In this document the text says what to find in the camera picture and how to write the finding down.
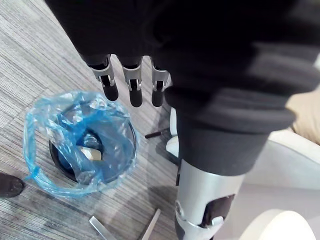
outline silver metal arm segment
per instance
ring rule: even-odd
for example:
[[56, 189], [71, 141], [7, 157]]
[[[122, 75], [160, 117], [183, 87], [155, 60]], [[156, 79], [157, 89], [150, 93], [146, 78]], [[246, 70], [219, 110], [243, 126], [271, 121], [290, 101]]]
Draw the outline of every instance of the silver metal arm segment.
[[222, 176], [182, 160], [175, 206], [180, 240], [210, 240], [226, 220], [245, 175]]

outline beige surface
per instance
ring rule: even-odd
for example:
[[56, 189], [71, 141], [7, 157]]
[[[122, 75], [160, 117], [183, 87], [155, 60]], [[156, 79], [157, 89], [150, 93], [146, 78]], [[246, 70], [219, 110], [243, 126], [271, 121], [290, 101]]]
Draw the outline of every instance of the beige surface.
[[293, 131], [320, 145], [320, 89], [292, 96], [287, 107], [296, 114]]

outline gray striped carpet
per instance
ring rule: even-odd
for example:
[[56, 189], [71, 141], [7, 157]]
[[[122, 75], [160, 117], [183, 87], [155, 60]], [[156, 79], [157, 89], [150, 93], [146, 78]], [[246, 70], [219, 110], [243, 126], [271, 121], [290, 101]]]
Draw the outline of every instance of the gray striped carpet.
[[[138, 164], [117, 189], [79, 199], [55, 198], [33, 181], [12, 199], [0, 199], [2, 240], [100, 239], [89, 225], [95, 215], [119, 240], [137, 240], [154, 214], [162, 214], [151, 239], [174, 240], [177, 167], [165, 151], [168, 136], [143, 135], [169, 126], [169, 107], [151, 104], [150, 61], [144, 58], [143, 105], [130, 106], [119, 62], [113, 57], [119, 101], [131, 113], [141, 134]], [[24, 116], [34, 101], [70, 90], [101, 91], [59, 23], [41, 0], [0, 0], [0, 171], [24, 178], [29, 171], [22, 155]], [[47, 140], [37, 140], [37, 161], [60, 185], [72, 183], [54, 167]]]

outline blue plastic bag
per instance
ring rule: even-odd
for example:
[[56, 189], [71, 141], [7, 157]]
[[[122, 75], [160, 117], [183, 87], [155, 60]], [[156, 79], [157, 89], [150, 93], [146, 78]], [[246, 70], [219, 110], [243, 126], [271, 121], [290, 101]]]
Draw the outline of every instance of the blue plastic bag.
[[[62, 165], [72, 168], [75, 188], [55, 185], [37, 165], [35, 131], [58, 149]], [[137, 142], [128, 112], [98, 92], [41, 98], [25, 116], [23, 154], [29, 178], [55, 196], [78, 197], [116, 187], [135, 164]], [[101, 160], [89, 160], [78, 146], [99, 150]]]

